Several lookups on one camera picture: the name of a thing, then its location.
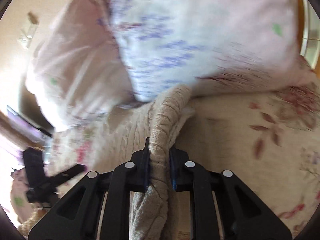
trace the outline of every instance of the black clamp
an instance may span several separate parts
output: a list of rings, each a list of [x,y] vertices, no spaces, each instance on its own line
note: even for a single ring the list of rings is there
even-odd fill
[[[45,209],[50,209],[59,200],[56,187],[85,169],[84,165],[77,164],[56,176],[47,177],[44,173],[42,151],[28,148],[22,156],[29,184],[27,199],[30,203],[39,203]]]
[[[190,192],[191,239],[220,240],[214,191],[225,240],[292,240],[290,230],[232,171],[207,171],[170,150],[173,189]]]
[[[90,171],[31,229],[29,240],[129,239],[130,192],[149,185],[149,138],[143,150],[114,171]],[[103,200],[108,192],[104,210]]]

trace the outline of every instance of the beige cloth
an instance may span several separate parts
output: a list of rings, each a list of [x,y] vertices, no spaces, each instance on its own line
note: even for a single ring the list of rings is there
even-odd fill
[[[167,163],[169,148],[185,121],[193,114],[191,109],[184,108],[190,95],[188,87],[179,86],[138,109],[117,109],[105,122],[108,128],[104,126],[101,133],[97,133],[107,139],[105,150],[99,152],[111,157],[108,159],[111,169],[128,161],[132,152],[142,149],[146,137],[150,136],[150,186],[145,194],[134,194],[130,239],[177,238],[178,202],[171,187],[168,187]],[[93,164],[94,170],[106,171],[106,162],[102,159],[105,158],[95,156],[97,162]]]
[[[18,226],[18,231],[23,236],[28,236],[30,229],[47,213],[44,209],[35,209],[31,216],[20,226]]]

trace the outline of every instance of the bedsheet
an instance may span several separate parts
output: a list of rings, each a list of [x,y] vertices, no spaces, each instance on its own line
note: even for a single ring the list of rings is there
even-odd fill
[[[275,92],[192,99],[187,107],[195,113],[182,127],[176,146],[208,170],[232,170],[297,236],[320,202],[319,88],[320,82],[314,81]],[[117,134],[117,128],[125,125],[130,129],[133,124],[124,123],[124,117],[143,107],[115,108],[88,125],[56,133],[49,173],[75,163],[107,172],[129,160],[130,155],[122,154],[121,149],[128,140]],[[118,125],[108,125],[110,120]],[[112,136],[122,138],[116,146],[119,154],[110,155],[106,150]],[[60,186],[60,195],[83,175]],[[188,197],[178,196],[179,231],[185,235],[190,230]]]

